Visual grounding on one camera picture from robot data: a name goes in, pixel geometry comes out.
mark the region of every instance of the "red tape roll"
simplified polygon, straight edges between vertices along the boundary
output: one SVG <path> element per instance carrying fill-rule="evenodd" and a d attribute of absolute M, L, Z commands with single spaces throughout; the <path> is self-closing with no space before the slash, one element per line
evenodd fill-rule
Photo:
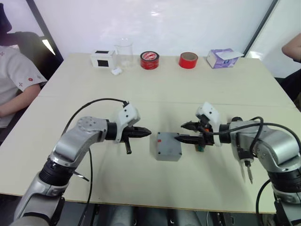
<path fill-rule="evenodd" d="M 198 56 L 195 53 L 185 52 L 182 53 L 179 60 L 179 65 L 182 68 L 191 69 L 197 64 Z"/>
<path fill-rule="evenodd" d="M 157 68 L 159 66 L 159 54 L 152 51 L 143 52 L 140 55 L 140 65 L 146 70 Z"/>

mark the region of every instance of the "person's arm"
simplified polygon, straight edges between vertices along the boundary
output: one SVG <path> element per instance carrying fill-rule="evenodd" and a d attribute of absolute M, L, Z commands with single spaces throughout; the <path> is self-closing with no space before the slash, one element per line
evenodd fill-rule
<path fill-rule="evenodd" d="M 301 62 L 301 33 L 283 46 L 282 52 L 293 60 Z"/>
<path fill-rule="evenodd" d="M 39 84 L 27 87 L 23 93 L 0 105 L 0 118 L 16 113 L 29 106 L 41 91 Z"/>

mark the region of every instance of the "clear plastic cup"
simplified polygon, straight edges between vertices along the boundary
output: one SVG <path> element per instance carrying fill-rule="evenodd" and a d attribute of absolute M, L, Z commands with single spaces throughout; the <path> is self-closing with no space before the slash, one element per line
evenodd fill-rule
<path fill-rule="evenodd" d="M 115 45 L 118 54 L 118 64 L 122 68 L 129 68 L 134 64 L 132 45 L 133 42 L 127 38 L 118 39 Z"/>

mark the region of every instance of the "white wall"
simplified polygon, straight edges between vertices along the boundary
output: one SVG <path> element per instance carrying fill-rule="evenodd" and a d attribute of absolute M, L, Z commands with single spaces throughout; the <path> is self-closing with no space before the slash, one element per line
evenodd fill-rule
<path fill-rule="evenodd" d="M 114 49 L 134 41 L 134 53 L 161 55 L 212 48 L 244 51 L 272 0 L 35 0 L 63 57 Z"/>
<path fill-rule="evenodd" d="M 280 0 L 247 57 L 259 58 L 275 77 L 285 78 L 301 64 L 286 57 L 281 48 L 301 32 L 301 1 Z"/>
<path fill-rule="evenodd" d="M 26 0 L 0 0 L 13 32 L 34 32 L 44 36 Z"/>

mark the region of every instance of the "white box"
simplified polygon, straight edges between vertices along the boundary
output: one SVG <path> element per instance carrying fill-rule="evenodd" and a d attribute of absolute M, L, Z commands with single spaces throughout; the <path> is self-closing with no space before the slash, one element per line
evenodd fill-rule
<path fill-rule="evenodd" d="M 114 50 L 95 50 L 90 56 L 93 67 L 117 67 L 117 56 Z"/>

